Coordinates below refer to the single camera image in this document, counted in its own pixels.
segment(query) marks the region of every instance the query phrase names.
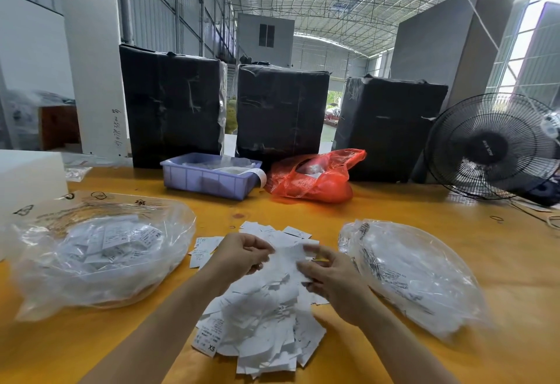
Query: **purple plastic bin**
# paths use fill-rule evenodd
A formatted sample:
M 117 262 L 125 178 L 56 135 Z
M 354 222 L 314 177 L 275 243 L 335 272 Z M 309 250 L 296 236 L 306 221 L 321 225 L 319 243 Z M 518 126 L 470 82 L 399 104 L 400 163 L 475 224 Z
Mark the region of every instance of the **purple plastic bin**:
M 168 188 L 201 192 L 217 197 L 243 200 L 255 188 L 259 177 L 254 173 L 232 175 L 210 169 L 184 165 L 183 163 L 205 163 L 216 161 L 221 155 L 190 153 L 170 158 L 160 163 L 164 167 L 164 185 Z M 251 160 L 255 168 L 260 168 L 262 162 Z

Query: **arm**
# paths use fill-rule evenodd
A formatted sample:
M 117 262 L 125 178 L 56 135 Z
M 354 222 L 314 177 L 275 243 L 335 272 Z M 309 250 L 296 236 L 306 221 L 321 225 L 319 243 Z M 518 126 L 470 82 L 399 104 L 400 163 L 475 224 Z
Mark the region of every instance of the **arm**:
M 208 263 L 172 292 L 80 384 L 159 384 L 197 321 L 231 283 L 263 267 L 274 249 L 252 235 L 227 235 Z
M 358 326 L 395 384 L 456 384 L 457 379 L 414 334 L 373 295 L 350 258 L 323 246 L 305 246 L 326 261 L 300 262 L 313 282 L 305 284 L 325 297 L 346 322 Z

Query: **black wrapped package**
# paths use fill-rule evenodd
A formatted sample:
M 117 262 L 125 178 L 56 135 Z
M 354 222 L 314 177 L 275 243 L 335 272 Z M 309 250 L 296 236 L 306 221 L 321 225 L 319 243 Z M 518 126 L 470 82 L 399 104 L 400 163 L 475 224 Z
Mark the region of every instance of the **black wrapped package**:
M 287 157 L 318 153 L 328 90 L 327 71 L 239 66 L 237 155 L 268 168 Z
M 348 78 L 332 150 L 367 152 L 350 179 L 407 182 L 446 95 L 446 85 Z
M 221 154 L 227 66 L 220 60 L 120 46 L 134 167 L 192 152 Z

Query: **table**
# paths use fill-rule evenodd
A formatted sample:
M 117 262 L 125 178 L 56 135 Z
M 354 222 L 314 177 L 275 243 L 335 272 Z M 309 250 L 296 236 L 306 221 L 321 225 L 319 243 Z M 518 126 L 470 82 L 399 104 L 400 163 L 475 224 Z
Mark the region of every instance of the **table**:
M 353 200 L 341 205 L 274 199 L 260 189 L 237 202 L 167 190 L 161 171 L 131 168 L 95 168 L 70 187 L 182 200 L 197 215 L 196 237 L 224 235 L 249 220 L 276 229 L 291 225 L 335 247 L 342 225 L 355 218 L 421 228 L 471 267 L 494 328 L 462 329 L 449 346 L 402 319 L 416 336 L 464 383 L 560 382 L 560 231 L 505 203 L 477 203 L 450 197 L 440 186 L 414 184 L 353 184 Z M 38 323 L 15 323 L 21 298 L 8 283 L 8 265 L 1 263 L 0 382 L 76 382 L 195 271 L 183 262 L 153 295 L 129 307 L 69 308 Z M 314 314 L 327 333 L 308 366 L 298 369 L 296 382 L 391 382 L 357 328 L 339 319 L 329 305 L 314 307 Z M 165 384 L 248 382 L 235 376 L 236 358 L 209 359 L 191 349 L 192 338 Z M 287 372 L 265 374 L 261 380 L 293 381 Z

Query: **black fan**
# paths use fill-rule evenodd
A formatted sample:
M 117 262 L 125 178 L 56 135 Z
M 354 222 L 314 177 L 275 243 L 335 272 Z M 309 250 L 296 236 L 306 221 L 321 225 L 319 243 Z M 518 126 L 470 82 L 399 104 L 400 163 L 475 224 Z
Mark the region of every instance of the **black fan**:
M 535 99 L 479 95 L 439 115 L 424 160 L 439 183 L 466 197 L 531 198 L 535 189 L 550 190 L 548 180 L 560 166 L 558 127 L 560 116 Z

